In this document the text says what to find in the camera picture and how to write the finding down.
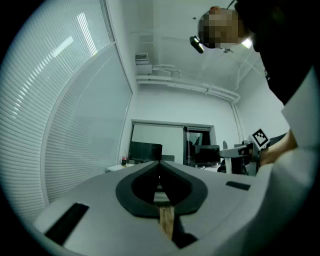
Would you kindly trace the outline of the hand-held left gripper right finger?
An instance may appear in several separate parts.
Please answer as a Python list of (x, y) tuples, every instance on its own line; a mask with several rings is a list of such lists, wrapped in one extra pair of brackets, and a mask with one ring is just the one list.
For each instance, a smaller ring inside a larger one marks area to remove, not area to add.
[(184, 167), (175, 167), (173, 162), (159, 162), (160, 184), (178, 216), (194, 214), (208, 196), (206, 184), (184, 171)]

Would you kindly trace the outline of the black computer monitor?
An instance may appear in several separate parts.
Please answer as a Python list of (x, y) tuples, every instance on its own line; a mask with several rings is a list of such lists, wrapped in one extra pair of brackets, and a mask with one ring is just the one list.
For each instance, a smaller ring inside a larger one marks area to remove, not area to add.
[(140, 162), (160, 161), (162, 148), (161, 144), (132, 141), (129, 148), (129, 159)]
[(196, 165), (220, 164), (219, 145), (196, 145), (194, 161)]

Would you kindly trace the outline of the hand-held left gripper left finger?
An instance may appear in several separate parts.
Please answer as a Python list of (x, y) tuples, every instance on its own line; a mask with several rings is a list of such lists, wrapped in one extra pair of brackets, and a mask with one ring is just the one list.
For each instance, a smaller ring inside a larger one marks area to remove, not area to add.
[(137, 171), (127, 175), (116, 186), (118, 202), (131, 215), (139, 218), (158, 218), (159, 208), (154, 204), (155, 192), (160, 182), (159, 162), (150, 162), (146, 166), (138, 164)]

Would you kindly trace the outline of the white roller blind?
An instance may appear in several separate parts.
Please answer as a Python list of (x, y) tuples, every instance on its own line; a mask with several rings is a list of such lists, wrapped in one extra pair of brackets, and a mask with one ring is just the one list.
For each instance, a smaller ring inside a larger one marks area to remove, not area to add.
[(174, 156), (174, 162), (182, 164), (184, 159), (183, 131), (182, 125), (135, 122), (131, 140), (161, 144), (163, 155)]

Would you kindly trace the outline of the person's black shirt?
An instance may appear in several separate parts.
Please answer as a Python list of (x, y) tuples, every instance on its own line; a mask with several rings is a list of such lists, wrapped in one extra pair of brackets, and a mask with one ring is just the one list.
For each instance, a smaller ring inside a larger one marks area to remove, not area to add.
[(320, 66), (320, 1), (237, 0), (234, 7), (253, 34), (269, 89), (286, 104)]

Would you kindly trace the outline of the white desk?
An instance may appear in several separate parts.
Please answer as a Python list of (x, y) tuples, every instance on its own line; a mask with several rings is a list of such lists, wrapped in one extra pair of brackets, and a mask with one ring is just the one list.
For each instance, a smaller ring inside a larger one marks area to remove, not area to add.
[(139, 163), (139, 164), (126, 164), (126, 166), (122, 166), (121, 164), (110, 166), (106, 169), (105, 173), (112, 173), (117, 171), (126, 171), (126, 172), (136, 172), (144, 167), (149, 166), (152, 164), (153, 161), (145, 162), (145, 163)]

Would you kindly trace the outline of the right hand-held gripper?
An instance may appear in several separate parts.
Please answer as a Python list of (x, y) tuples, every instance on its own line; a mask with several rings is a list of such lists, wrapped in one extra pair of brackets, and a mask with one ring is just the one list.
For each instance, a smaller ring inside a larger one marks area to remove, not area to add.
[(250, 134), (248, 138), (242, 142), (241, 147), (220, 150), (219, 156), (221, 158), (249, 157), (250, 162), (257, 162), (262, 149), (264, 149), (269, 142), (270, 139), (260, 128)]

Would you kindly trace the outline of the white frame office chair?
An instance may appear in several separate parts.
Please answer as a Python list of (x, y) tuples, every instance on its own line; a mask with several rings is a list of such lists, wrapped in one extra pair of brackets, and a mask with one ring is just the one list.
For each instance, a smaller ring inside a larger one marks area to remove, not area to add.
[[(222, 150), (227, 150), (228, 148), (227, 142), (223, 141)], [(218, 173), (226, 173), (226, 174), (237, 174), (237, 175), (248, 175), (248, 171), (246, 169), (246, 165), (250, 163), (249, 157), (239, 157), (239, 158), (221, 158), (222, 162), (220, 167), (218, 167)]]

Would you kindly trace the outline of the white duct box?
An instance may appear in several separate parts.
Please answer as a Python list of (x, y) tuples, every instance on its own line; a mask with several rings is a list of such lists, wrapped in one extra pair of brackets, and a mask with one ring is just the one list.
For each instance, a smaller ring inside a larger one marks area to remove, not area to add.
[(139, 76), (151, 75), (153, 66), (151, 64), (137, 64), (136, 71)]

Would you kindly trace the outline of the person's right forearm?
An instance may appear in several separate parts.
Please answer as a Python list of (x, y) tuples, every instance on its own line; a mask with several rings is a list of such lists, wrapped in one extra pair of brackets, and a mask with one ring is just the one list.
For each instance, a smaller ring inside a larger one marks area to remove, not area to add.
[(260, 152), (259, 165), (262, 167), (274, 164), (281, 155), (297, 147), (297, 141), (290, 129), (281, 140)]

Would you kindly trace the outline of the white ceiling pipes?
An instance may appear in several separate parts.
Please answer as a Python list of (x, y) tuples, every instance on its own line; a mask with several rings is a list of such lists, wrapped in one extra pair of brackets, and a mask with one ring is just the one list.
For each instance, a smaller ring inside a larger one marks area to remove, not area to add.
[(152, 74), (138, 75), (136, 71), (136, 82), (139, 85), (163, 85), (172, 88), (184, 89), (212, 95), (228, 101), (237, 103), (241, 96), (229, 89), (216, 86), (212, 83), (200, 82), (182, 77), (182, 71), (172, 64), (152, 65)]

